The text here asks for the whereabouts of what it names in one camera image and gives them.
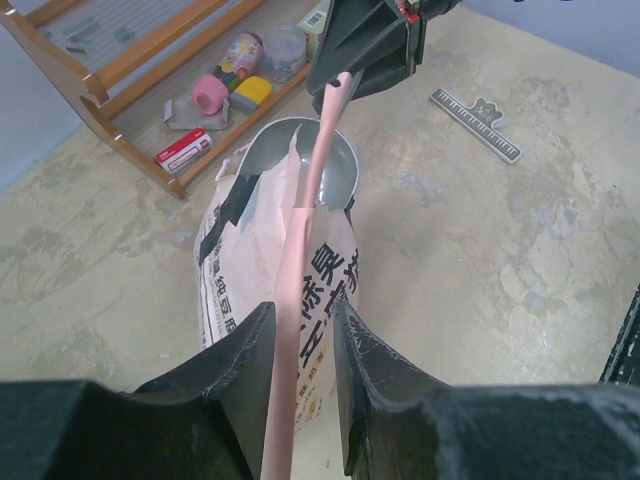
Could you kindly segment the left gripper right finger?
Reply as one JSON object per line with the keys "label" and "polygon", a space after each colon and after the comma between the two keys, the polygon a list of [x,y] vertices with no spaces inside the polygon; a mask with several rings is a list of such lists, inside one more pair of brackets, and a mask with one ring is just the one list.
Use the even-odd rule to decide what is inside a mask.
{"label": "left gripper right finger", "polygon": [[450,386],[333,306],[343,468],[353,479],[635,479],[633,386]]}

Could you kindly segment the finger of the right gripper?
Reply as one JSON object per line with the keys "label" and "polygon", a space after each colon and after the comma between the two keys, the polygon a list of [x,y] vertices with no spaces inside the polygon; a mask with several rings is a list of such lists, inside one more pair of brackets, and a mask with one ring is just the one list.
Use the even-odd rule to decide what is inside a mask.
{"label": "finger of the right gripper", "polygon": [[341,73],[352,75],[348,98],[356,100],[387,90],[407,78],[407,47],[410,45],[411,25],[400,20],[400,45],[377,58],[373,63],[326,63],[319,60],[323,40],[306,82],[312,107],[319,112],[325,101],[325,88],[335,86]]}
{"label": "finger of the right gripper", "polygon": [[319,60],[373,63],[400,45],[399,14],[392,1],[334,1]]}

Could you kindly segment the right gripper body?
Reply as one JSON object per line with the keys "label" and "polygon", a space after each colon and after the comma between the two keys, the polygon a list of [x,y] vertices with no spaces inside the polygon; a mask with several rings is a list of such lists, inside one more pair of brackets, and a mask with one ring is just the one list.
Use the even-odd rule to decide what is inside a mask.
{"label": "right gripper body", "polygon": [[357,95],[388,90],[423,61],[427,25],[458,3],[332,1],[319,45],[319,91],[343,72],[359,76]]}

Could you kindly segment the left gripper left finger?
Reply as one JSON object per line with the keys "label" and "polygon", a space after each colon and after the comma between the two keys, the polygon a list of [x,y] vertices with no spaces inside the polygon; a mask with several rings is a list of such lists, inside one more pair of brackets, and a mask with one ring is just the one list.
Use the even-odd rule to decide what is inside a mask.
{"label": "left gripper left finger", "polygon": [[1,385],[4,479],[257,479],[275,306],[132,393],[89,380]]}

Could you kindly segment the silver metal scoop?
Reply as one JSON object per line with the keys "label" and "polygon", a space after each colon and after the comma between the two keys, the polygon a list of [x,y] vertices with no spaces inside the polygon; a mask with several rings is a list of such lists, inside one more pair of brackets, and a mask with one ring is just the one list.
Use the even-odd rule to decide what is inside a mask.
{"label": "silver metal scoop", "polygon": [[[240,175],[257,175],[269,170],[289,152],[297,134],[296,149],[304,167],[311,164],[320,122],[315,118],[285,117],[270,122],[253,138],[240,162]],[[359,162],[347,138],[335,131],[320,183],[318,199],[328,210],[348,212],[355,203]]]}

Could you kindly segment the pink cat litter bag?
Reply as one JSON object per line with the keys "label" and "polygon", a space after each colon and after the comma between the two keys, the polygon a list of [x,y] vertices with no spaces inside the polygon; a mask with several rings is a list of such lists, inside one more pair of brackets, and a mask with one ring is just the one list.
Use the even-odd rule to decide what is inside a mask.
{"label": "pink cat litter bag", "polygon": [[359,253],[347,212],[318,193],[352,76],[325,88],[311,164],[296,149],[269,170],[240,175],[249,144],[227,159],[202,219],[194,258],[203,343],[231,334],[264,301],[275,306],[275,349],[260,478],[291,475],[295,433],[335,386],[331,310],[358,295]]}

